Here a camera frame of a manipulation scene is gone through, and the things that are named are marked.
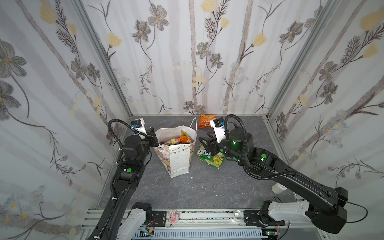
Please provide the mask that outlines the green Fox's candy bag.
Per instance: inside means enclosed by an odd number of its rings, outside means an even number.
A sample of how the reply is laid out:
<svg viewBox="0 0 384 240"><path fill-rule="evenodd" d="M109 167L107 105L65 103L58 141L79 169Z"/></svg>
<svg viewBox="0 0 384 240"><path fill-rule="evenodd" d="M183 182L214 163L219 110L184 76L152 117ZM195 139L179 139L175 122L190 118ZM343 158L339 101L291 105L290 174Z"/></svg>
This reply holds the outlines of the green Fox's candy bag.
<svg viewBox="0 0 384 240"><path fill-rule="evenodd" d="M215 156L200 156L200 146L198 147L196 155L200 158L201 161L216 169L219 169L225 160L225 156L222 153L218 153Z"/></svg>

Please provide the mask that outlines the pink Fox's candy bag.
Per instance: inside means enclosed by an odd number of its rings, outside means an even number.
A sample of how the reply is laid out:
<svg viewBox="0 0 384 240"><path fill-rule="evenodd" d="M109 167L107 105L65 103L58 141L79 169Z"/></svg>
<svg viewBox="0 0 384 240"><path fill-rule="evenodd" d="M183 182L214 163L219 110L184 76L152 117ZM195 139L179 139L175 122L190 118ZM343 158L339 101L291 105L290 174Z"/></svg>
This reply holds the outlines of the pink Fox's candy bag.
<svg viewBox="0 0 384 240"><path fill-rule="evenodd" d="M176 139L171 139L168 143L169 146L173 146L173 145L185 145L185 144L190 144L192 143L193 140L190 139L188 136L181 136L179 138L176 138Z"/></svg>

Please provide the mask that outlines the orange snack bag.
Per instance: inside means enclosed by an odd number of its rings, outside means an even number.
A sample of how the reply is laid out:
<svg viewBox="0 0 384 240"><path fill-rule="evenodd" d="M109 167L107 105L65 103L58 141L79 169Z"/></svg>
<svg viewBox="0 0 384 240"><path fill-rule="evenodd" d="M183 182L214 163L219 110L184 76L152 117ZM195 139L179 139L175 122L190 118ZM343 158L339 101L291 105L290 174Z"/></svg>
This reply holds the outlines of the orange snack bag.
<svg viewBox="0 0 384 240"><path fill-rule="evenodd" d="M180 137L180 144L190 144L193 143L194 140L191 138L191 136L185 132L184 130L181 130L181 137Z"/></svg>

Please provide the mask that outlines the white paper bag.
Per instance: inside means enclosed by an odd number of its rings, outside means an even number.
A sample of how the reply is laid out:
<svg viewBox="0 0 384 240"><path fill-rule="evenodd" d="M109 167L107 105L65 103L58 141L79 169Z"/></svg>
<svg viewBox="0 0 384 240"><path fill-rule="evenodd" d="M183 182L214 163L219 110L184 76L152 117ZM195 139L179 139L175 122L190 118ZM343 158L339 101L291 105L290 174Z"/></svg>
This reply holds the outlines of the white paper bag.
<svg viewBox="0 0 384 240"><path fill-rule="evenodd" d="M197 119L194 118L189 126L181 125L173 128L160 128L155 131L159 140L159 146L155 147L154 151L160 158L171 178L189 172L197 140L197 128ZM169 146L168 143L171 139L179 138L182 135L181 130L187 132L194 142L185 145Z"/></svg>

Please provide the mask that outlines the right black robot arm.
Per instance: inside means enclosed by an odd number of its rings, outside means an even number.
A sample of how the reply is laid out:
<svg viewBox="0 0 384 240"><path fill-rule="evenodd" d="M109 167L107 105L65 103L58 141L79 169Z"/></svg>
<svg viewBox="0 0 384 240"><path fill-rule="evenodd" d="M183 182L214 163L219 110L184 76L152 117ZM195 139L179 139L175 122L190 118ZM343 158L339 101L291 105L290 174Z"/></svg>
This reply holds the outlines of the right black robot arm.
<svg viewBox="0 0 384 240"><path fill-rule="evenodd" d="M230 114L215 118L210 125L215 133L199 137L208 154L223 154L226 160L237 162L251 178L274 181L300 196L297 202L264 201L259 210L245 211L242 218L247 226L267 228L285 221L296 221L311 223L324 232L338 234L346 224L367 218L368 209L363 208L365 215L361 219L348 220L345 205L349 204L349 193L346 189L320 184L291 168L277 155L255 147L253 135L247 132L238 116Z"/></svg>

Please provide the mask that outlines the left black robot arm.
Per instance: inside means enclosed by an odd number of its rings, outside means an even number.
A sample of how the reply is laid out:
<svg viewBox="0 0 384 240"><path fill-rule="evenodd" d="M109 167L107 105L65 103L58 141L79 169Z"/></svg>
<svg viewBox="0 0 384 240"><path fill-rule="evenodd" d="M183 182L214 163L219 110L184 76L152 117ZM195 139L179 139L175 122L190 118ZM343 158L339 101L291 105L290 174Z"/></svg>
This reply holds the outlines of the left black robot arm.
<svg viewBox="0 0 384 240"><path fill-rule="evenodd" d="M123 124L133 134L121 142L112 129L113 123ZM89 240L116 240L118 238L118 231L128 203L144 174L147 156L152 155L152 147L159 145L154 128L146 130L144 119L133 120L130 124L119 119L112 119L108 122L108 130L117 140L121 152L117 161L118 168L110 182L110 199L95 229L88 237Z"/></svg>

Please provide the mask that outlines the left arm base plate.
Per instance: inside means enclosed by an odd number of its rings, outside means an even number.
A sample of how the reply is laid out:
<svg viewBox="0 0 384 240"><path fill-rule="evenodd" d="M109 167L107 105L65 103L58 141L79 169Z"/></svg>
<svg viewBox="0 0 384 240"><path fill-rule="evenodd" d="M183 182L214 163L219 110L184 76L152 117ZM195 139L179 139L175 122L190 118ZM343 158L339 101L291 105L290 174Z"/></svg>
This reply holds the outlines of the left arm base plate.
<svg viewBox="0 0 384 240"><path fill-rule="evenodd" d="M154 211L148 223L145 223L146 228L165 227L167 222L166 211Z"/></svg>

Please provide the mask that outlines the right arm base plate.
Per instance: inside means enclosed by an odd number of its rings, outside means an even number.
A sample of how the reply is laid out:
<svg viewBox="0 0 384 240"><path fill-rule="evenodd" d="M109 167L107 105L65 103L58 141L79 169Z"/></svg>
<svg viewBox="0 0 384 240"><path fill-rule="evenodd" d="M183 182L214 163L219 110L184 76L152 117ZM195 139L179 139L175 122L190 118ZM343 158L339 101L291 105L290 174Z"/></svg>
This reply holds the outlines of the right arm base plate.
<svg viewBox="0 0 384 240"><path fill-rule="evenodd" d="M260 214L259 210L248 210L243 211L243 213L247 227L266 228L269 226L277 227L286 225L285 221L275 221L268 214Z"/></svg>

